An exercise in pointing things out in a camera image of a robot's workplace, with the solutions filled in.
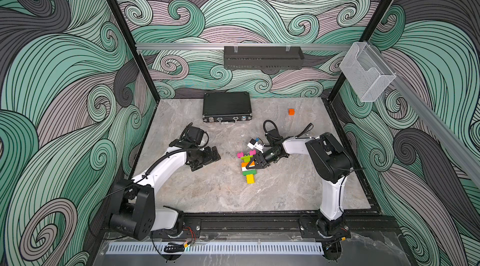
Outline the orange long lego brick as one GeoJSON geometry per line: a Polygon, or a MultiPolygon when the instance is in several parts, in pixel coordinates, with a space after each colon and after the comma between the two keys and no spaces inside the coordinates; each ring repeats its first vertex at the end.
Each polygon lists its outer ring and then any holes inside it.
{"type": "Polygon", "coordinates": [[[255,167],[255,162],[250,161],[250,162],[245,162],[241,164],[242,168],[254,168],[255,167]]]}

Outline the small lime lego brick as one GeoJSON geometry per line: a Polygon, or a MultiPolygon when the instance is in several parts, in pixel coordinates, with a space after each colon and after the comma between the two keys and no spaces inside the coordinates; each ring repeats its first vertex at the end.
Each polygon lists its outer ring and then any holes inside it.
{"type": "Polygon", "coordinates": [[[249,163],[252,158],[253,158],[253,156],[248,155],[248,156],[241,157],[241,160],[242,160],[243,163],[249,163]]]}

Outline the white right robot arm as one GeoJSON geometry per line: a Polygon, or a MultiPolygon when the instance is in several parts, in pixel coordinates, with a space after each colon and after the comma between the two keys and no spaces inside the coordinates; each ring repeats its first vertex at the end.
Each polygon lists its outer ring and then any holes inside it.
{"type": "Polygon", "coordinates": [[[293,154],[308,155],[322,178],[322,200],[316,227],[321,237],[340,239],[348,234],[344,222],[344,195],[348,176],[353,172],[349,155],[333,134],[318,137],[288,137],[275,140],[264,152],[256,151],[242,166],[242,173],[264,169],[293,154]]]}

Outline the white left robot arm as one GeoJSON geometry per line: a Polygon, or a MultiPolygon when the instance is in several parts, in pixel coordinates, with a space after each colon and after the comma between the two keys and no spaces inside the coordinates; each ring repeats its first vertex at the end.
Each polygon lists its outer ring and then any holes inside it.
{"type": "Polygon", "coordinates": [[[106,224],[111,231],[142,241],[157,231],[179,235],[183,231],[183,212],[171,207],[156,207],[156,196],[166,181],[182,166],[194,170],[217,162],[216,147],[169,147],[150,168],[114,185],[106,224]]]}

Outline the dark green long lego brick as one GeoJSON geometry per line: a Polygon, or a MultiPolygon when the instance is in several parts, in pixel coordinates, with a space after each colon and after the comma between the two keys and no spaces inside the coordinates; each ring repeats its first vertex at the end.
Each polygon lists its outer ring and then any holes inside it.
{"type": "Polygon", "coordinates": [[[243,176],[249,176],[249,175],[255,175],[257,174],[257,170],[256,169],[252,169],[252,170],[245,170],[245,171],[242,171],[242,175],[243,176]]]}

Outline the yellow lego brick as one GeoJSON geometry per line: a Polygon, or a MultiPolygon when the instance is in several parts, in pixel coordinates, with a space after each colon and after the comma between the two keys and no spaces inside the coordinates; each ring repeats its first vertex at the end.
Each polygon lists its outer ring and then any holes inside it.
{"type": "Polygon", "coordinates": [[[255,183],[255,176],[253,174],[249,174],[246,176],[247,184],[254,184],[255,183]]]}

